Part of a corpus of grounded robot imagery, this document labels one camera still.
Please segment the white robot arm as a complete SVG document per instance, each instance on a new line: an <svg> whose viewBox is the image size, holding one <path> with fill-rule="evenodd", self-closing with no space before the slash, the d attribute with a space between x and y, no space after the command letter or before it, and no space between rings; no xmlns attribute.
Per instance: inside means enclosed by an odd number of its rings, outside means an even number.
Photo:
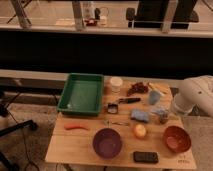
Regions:
<svg viewBox="0 0 213 171"><path fill-rule="evenodd" d="M179 92L171 101L170 109L177 115L189 114L198 106L213 117L213 76L204 75L182 80Z"/></svg>

